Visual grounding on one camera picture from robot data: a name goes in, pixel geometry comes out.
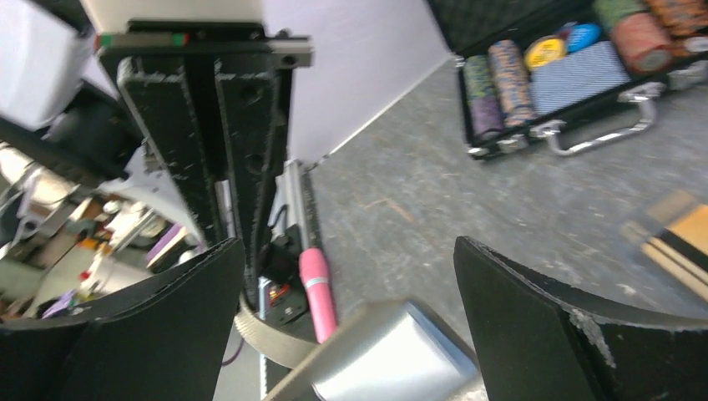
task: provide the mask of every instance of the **gray floor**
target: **gray floor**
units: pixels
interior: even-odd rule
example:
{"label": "gray floor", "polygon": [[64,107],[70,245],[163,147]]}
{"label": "gray floor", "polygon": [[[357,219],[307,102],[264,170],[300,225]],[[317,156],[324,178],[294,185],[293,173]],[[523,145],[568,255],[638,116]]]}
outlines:
{"label": "gray floor", "polygon": [[[539,145],[482,164],[465,155],[453,65],[443,66],[312,171],[341,317],[413,295],[471,343],[453,272],[457,236],[588,292],[708,317],[708,305],[631,263],[617,241],[622,220],[656,196],[708,195],[706,93],[662,99],[655,128],[601,150],[560,159]],[[569,138],[635,121],[624,114]]]}

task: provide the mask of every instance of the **pink handle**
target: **pink handle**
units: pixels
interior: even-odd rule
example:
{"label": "pink handle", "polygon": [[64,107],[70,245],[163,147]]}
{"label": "pink handle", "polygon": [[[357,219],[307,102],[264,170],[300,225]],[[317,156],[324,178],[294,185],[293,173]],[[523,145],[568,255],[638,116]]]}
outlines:
{"label": "pink handle", "polygon": [[322,251],[310,248],[300,254],[300,279],[307,291],[318,343],[325,342],[336,331],[336,312],[329,276]]}

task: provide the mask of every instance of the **poker chip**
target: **poker chip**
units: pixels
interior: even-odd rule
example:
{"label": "poker chip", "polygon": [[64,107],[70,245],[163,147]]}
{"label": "poker chip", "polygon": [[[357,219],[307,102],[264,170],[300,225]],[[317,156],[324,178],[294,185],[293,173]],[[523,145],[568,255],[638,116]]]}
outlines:
{"label": "poker chip", "polygon": [[528,47],[524,58],[526,67],[533,70],[551,63],[566,54],[565,41],[558,36],[545,36]]}
{"label": "poker chip", "polygon": [[576,25],[566,41],[568,53],[575,53],[594,44],[601,33],[602,29],[594,23]]}

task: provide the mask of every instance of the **case handle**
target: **case handle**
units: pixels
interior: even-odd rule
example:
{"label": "case handle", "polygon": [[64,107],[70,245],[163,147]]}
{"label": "case handle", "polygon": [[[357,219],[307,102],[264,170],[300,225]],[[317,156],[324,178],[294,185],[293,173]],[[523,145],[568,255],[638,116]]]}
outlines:
{"label": "case handle", "polygon": [[596,149],[602,145],[607,145],[617,140],[637,135],[645,131],[656,121],[656,106],[653,98],[658,97],[665,85],[659,82],[649,82],[634,89],[619,94],[617,99],[620,103],[636,104],[640,110],[640,120],[637,124],[619,129],[608,134],[601,135],[593,140],[573,145],[568,149],[563,149],[559,142],[560,129],[565,125],[561,119],[552,119],[549,122],[535,126],[531,129],[531,136],[534,138],[544,138],[549,143],[551,151],[560,156],[575,156],[579,153]]}

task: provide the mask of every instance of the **white wall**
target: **white wall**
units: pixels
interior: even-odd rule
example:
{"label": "white wall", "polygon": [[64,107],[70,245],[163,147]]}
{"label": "white wall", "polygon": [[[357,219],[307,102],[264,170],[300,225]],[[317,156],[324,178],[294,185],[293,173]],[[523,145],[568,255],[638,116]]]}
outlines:
{"label": "white wall", "polygon": [[[263,1],[269,33],[289,28],[315,44],[293,99],[290,156],[305,163],[332,152],[448,56],[424,0]],[[95,63],[89,71],[100,75]]]}

